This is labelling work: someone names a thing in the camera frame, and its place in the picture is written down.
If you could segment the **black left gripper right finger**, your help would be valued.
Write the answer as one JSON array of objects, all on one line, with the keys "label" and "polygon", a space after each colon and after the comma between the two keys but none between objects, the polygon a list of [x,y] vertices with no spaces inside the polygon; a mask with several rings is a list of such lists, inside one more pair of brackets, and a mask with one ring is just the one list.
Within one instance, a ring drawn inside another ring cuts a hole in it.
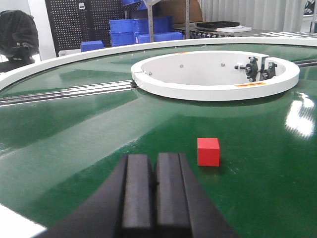
[{"label": "black left gripper right finger", "polygon": [[156,162],[159,238],[236,238],[202,189],[184,153],[159,153]]}]

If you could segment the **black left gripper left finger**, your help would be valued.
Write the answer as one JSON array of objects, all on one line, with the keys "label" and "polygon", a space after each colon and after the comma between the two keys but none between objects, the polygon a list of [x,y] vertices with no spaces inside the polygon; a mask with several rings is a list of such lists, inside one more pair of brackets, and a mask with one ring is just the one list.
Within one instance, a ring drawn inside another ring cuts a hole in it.
[{"label": "black left gripper left finger", "polygon": [[97,191],[40,238],[152,238],[152,169],[147,155],[123,155]]}]

